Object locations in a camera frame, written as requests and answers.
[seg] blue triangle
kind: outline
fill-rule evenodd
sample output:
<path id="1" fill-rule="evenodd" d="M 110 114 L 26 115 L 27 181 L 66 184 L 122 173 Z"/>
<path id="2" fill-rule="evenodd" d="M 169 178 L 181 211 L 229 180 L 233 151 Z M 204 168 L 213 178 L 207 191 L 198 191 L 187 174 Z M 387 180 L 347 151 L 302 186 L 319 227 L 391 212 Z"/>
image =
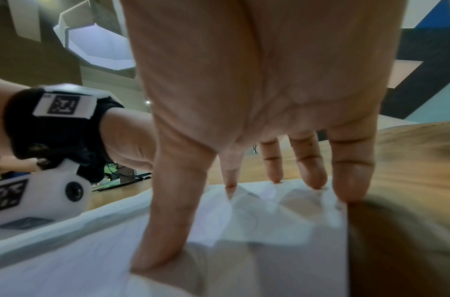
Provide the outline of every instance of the blue triangle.
<path id="1" fill-rule="evenodd" d="M 416 28 L 450 28 L 450 0 L 440 0 Z"/>

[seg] white paper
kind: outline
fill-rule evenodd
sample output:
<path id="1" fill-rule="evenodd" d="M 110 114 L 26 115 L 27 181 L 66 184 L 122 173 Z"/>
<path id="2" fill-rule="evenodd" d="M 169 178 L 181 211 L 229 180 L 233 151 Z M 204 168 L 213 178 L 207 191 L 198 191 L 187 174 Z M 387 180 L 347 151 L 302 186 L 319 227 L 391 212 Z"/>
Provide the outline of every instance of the white paper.
<path id="1" fill-rule="evenodd" d="M 29 243 L 44 250 L 47 243 L 41 240 L 66 239 L 87 222 L 129 214 L 148 205 L 151 195 L 149 190 L 1 241 L 0 257 L 16 249 L 24 258 Z M 301 180 L 243 183 L 230 201 L 223 185 L 210 186 L 181 256 L 148 277 L 130 275 L 130 259 L 148 219 L 148 214 L 133 216 L 1 267 L 0 297 L 348 295 L 347 212 L 330 188 L 313 191 Z"/>

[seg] ceiling light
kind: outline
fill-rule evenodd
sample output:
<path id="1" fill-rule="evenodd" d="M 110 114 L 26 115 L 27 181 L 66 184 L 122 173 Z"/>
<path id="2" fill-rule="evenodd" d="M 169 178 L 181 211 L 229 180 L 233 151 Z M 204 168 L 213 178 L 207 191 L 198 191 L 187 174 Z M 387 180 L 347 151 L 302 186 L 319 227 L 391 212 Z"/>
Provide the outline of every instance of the ceiling light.
<path id="1" fill-rule="evenodd" d="M 61 13 L 54 32 L 67 50 L 90 64 L 113 70 L 135 67 L 117 17 L 92 0 Z"/>

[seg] wrist-mounted device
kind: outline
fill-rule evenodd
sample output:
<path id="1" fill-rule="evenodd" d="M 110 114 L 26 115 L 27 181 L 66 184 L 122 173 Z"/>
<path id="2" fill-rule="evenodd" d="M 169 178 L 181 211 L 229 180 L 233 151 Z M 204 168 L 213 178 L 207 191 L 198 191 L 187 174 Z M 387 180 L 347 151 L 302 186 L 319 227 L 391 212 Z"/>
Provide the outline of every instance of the wrist-mounted device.
<path id="1" fill-rule="evenodd" d="M 113 107 L 123 107 L 108 91 L 72 84 L 31 88 L 9 100 L 3 120 L 13 153 L 19 159 L 37 158 L 42 169 L 70 159 L 77 174 L 91 183 L 104 177 L 110 162 L 99 125 Z"/>

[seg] table top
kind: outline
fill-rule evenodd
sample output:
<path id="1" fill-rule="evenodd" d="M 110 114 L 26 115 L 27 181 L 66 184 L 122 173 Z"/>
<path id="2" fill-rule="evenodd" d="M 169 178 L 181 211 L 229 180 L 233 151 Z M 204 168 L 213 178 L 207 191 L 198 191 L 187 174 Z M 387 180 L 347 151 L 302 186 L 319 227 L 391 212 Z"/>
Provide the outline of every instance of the table top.
<path id="1" fill-rule="evenodd" d="M 320 147 L 331 175 L 329 143 Z M 282 157 L 284 179 L 300 178 L 293 151 Z M 450 296 L 450 122 L 378 131 L 376 160 L 365 202 L 349 205 L 351 295 Z M 239 182 L 265 180 L 261 156 L 246 156 Z M 223 183 L 218 162 L 208 182 Z M 149 188 L 94 193 L 89 209 Z"/>

